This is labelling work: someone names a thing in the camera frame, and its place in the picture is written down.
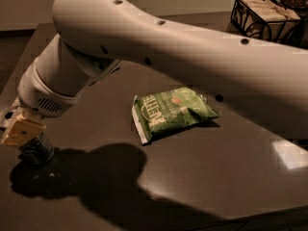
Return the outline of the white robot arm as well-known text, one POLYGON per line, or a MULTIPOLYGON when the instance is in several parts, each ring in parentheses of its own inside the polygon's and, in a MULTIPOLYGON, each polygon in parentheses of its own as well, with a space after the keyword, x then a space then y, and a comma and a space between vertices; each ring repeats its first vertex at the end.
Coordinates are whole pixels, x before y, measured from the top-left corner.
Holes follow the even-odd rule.
POLYGON ((119 61, 146 65, 221 95, 285 139, 308 139, 308 53, 162 20, 126 0, 54 0, 56 35, 1 114, 1 142, 21 146, 62 116, 119 61))

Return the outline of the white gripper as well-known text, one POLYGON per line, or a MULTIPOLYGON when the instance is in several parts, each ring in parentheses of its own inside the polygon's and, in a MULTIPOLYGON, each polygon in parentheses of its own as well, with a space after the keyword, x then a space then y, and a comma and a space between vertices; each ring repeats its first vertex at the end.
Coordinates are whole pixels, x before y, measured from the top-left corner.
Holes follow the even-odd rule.
MULTIPOLYGON (((20 79, 17 88, 19 103, 42 116, 62 116, 77 103, 80 96, 66 96, 47 87, 39 76, 38 62, 39 59, 35 59, 20 79)), ((45 129, 46 125, 42 122, 40 115, 27 115, 25 112, 16 113, 9 121, 9 125, 1 137, 1 143, 20 147, 44 132, 45 129)))

